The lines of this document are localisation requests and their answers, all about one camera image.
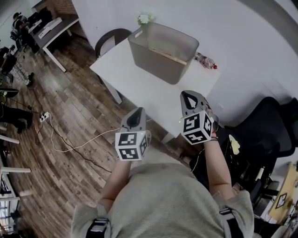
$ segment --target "wooden floor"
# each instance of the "wooden floor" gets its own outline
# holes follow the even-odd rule
[[[54,56],[66,68],[63,73],[51,59],[40,50],[33,54],[30,49],[19,54],[19,62],[28,72],[35,73],[34,91],[42,104],[37,102],[33,91],[14,80],[9,87],[20,90],[13,99],[31,105],[34,111],[50,112],[52,123],[58,133],[72,146],[82,145],[107,130],[119,127],[121,119],[134,108],[124,99],[121,105],[114,102],[107,89],[89,69],[95,61],[93,49],[88,42],[66,35],[58,38],[59,49]],[[8,99],[7,105],[25,108]],[[154,139],[153,146],[179,159],[183,148],[194,149],[182,139],[166,146],[159,142],[165,131],[154,121],[148,122]],[[34,127],[17,134],[8,126],[8,136],[20,140],[19,145],[10,144],[12,155],[8,165],[31,168],[30,174],[11,174],[12,184],[21,197],[19,226],[32,228],[39,238],[70,237],[74,208],[78,203],[94,206],[100,198],[109,173],[85,161],[74,151],[62,153],[54,150],[51,142],[52,128],[44,123],[40,129],[39,115],[34,115]],[[78,149],[81,155],[112,170],[117,160],[114,149],[115,132],[109,132]],[[69,147],[57,135],[53,135],[57,149]]]

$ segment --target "gray t-shirt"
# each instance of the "gray t-shirt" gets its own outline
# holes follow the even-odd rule
[[[219,213],[225,206],[233,210],[244,238],[251,238],[254,217],[248,192],[223,201],[213,198],[183,165],[146,164],[131,170],[110,212],[99,205],[97,216],[110,221],[106,238],[223,238],[230,237]]]

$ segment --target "brick wall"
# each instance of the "brick wall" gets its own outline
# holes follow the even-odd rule
[[[75,7],[71,0],[47,0],[38,5],[35,9],[39,12],[44,7],[47,7],[51,11],[53,17],[58,14],[76,14]]]

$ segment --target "desk with white legs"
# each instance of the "desk with white legs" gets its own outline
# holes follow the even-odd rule
[[[181,91],[193,90],[206,97],[220,75],[218,70],[205,69],[193,60],[177,84],[168,84],[135,65],[127,39],[90,68],[103,79],[118,103],[122,101],[117,91],[136,106],[143,107],[146,114],[168,132],[163,143],[180,134]]]
[[[52,61],[55,62],[55,64],[63,71],[65,72],[66,69],[60,64],[60,62],[52,55],[52,53],[48,50],[48,46],[58,37],[60,36],[64,31],[67,31],[69,35],[71,35],[71,32],[69,28],[79,21],[79,18],[77,15],[73,14],[64,14],[59,16],[62,19],[62,22],[58,24],[53,30],[48,32],[42,39],[39,38],[39,34],[43,31],[41,29],[37,34],[34,35],[34,40],[38,44],[40,48],[42,48],[47,55],[52,59]]]

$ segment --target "person wearing gray t-shirt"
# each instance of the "person wearing gray t-shirt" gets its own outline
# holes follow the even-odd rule
[[[180,163],[152,163],[159,155],[132,169],[131,161],[119,160],[98,206],[76,206],[71,237],[253,237],[249,193],[233,193],[217,140],[205,142],[204,147],[210,191]]]

